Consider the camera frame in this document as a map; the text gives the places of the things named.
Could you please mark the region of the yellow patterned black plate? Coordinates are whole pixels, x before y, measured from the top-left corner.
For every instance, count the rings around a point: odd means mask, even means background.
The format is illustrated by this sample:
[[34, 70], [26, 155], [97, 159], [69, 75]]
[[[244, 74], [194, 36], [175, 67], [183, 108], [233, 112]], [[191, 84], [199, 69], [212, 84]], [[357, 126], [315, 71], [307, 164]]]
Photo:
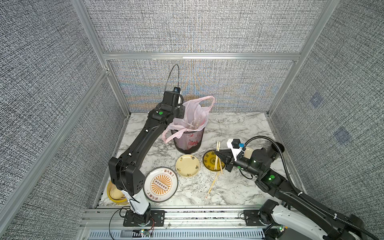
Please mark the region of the yellow patterned black plate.
[[[203, 156], [203, 164], [208, 170], [213, 171], [213, 172], [219, 172], [220, 171], [219, 166], [218, 166], [217, 170], [214, 170], [215, 159], [216, 159], [215, 150], [209, 150]], [[222, 167], [224, 170], [225, 169], [225, 163], [224, 162], [222, 162]]]

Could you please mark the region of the yellow steamer basket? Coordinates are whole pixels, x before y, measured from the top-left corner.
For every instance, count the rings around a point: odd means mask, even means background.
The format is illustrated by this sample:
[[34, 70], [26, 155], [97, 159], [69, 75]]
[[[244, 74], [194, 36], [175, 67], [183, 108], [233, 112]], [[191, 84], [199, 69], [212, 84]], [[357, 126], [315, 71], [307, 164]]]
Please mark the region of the yellow steamer basket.
[[117, 205], [128, 204], [126, 196], [111, 181], [109, 181], [107, 185], [107, 196], [113, 203]]

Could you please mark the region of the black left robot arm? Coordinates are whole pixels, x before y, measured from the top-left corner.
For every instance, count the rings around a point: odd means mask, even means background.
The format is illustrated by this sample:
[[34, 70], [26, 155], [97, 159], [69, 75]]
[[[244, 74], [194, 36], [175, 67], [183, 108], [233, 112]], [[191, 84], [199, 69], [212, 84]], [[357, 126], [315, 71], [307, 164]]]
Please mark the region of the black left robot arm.
[[143, 129], [129, 148], [118, 158], [112, 157], [109, 160], [112, 183], [124, 193], [132, 211], [139, 216], [147, 216], [150, 211], [150, 203], [143, 190], [146, 177], [140, 168], [156, 139], [175, 118], [184, 118], [183, 103], [179, 87], [165, 91], [162, 102], [148, 113]]

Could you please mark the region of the wrapped chopsticks pile on table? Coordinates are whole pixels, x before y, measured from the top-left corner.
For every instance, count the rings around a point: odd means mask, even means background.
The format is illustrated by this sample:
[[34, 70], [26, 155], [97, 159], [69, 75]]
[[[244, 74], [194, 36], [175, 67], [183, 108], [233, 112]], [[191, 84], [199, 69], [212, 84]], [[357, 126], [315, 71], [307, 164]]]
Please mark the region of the wrapped chopsticks pile on table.
[[217, 179], [219, 178], [220, 174], [221, 174], [220, 172], [217, 172], [217, 173], [216, 173], [216, 175], [215, 175], [215, 177], [214, 177], [214, 179], [213, 179], [213, 181], [212, 181], [212, 183], [211, 183], [211, 185], [210, 185], [210, 188], [209, 188], [208, 192], [206, 193], [206, 195], [205, 195], [205, 197], [204, 197], [204, 200], [207, 199], [207, 197], [208, 197], [209, 194], [211, 193], [211, 191], [212, 191], [212, 189], [214, 188], [214, 185], [215, 185]]

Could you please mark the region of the pink plastic trash bag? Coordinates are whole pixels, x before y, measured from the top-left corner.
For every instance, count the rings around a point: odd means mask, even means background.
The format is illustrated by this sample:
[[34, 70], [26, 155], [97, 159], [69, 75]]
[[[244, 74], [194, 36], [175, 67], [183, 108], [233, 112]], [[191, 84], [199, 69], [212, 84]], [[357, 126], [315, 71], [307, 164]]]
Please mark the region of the pink plastic trash bag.
[[[202, 107], [201, 102], [212, 100], [208, 107]], [[162, 133], [162, 140], [165, 144], [172, 139], [180, 139], [186, 132], [200, 131], [208, 124], [209, 113], [215, 104], [215, 97], [207, 96], [199, 99], [189, 100], [183, 103], [185, 114], [182, 119], [175, 118]]]

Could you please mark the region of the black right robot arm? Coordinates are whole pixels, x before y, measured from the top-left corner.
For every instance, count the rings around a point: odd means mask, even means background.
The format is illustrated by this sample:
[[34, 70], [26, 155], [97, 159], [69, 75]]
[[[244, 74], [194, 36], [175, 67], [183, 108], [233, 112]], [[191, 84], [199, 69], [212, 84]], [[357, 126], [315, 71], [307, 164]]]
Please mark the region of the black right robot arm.
[[265, 226], [281, 225], [293, 229], [312, 240], [365, 240], [377, 239], [367, 231], [361, 219], [349, 217], [320, 204], [300, 191], [290, 178], [275, 172], [271, 164], [283, 155], [283, 147], [272, 143], [269, 148], [254, 150], [245, 156], [246, 146], [236, 139], [230, 141], [228, 150], [216, 151], [225, 163], [227, 171], [236, 167], [256, 178], [257, 187], [263, 192], [281, 200], [296, 209], [289, 210], [273, 200], [267, 200], [260, 207], [257, 220]]

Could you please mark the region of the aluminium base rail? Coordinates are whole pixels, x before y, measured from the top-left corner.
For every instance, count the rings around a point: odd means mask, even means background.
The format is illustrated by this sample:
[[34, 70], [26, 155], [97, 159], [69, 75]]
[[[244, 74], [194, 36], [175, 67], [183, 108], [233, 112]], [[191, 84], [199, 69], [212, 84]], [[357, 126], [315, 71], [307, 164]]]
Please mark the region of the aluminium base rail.
[[86, 210], [77, 240], [267, 240], [285, 238], [287, 225], [262, 225], [259, 206], [154, 207], [147, 224], [126, 209]]

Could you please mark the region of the black mesh trash bin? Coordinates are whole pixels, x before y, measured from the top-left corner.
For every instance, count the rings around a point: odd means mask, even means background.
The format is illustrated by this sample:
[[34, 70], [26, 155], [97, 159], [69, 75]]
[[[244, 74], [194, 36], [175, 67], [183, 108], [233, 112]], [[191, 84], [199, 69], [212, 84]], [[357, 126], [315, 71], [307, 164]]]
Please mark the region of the black mesh trash bin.
[[177, 150], [184, 154], [192, 154], [196, 152], [201, 144], [204, 134], [204, 128], [198, 131], [198, 128], [205, 122], [202, 117], [202, 107], [200, 104], [190, 104], [186, 107], [183, 120], [176, 119], [175, 125], [183, 126], [187, 129], [180, 138], [173, 138]]

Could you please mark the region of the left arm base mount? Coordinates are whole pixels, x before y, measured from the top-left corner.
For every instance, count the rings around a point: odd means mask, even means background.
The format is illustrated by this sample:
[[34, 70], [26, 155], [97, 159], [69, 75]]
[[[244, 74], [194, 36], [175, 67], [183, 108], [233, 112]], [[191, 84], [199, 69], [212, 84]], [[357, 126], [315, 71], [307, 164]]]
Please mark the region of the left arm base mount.
[[125, 214], [124, 227], [163, 227], [165, 211], [148, 210], [143, 215], [128, 211]]

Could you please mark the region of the black mug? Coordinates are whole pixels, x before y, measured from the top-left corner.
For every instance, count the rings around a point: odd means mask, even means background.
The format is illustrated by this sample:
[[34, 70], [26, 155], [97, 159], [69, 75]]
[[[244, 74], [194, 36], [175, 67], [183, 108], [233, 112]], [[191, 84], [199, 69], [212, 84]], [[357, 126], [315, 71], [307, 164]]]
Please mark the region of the black mug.
[[279, 142], [275, 142], [274, 144], [271, 144], [272, 148], [272, 153], [271, 155], [275, 158], [277, 155], [280, 155], [280, 152], [284, 153], [285, 152], [285, 147], [283, 144]]

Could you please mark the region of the cream small plate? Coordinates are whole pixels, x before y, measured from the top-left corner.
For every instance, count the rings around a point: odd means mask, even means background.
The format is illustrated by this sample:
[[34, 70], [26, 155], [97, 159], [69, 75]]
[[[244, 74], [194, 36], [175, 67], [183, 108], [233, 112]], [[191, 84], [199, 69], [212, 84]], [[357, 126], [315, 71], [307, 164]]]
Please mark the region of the cream small plate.
[[175, 167], [178, 174], [186, 178], [195, 176], [201, 168], [199, 159], [194, 155], [179, 157]]

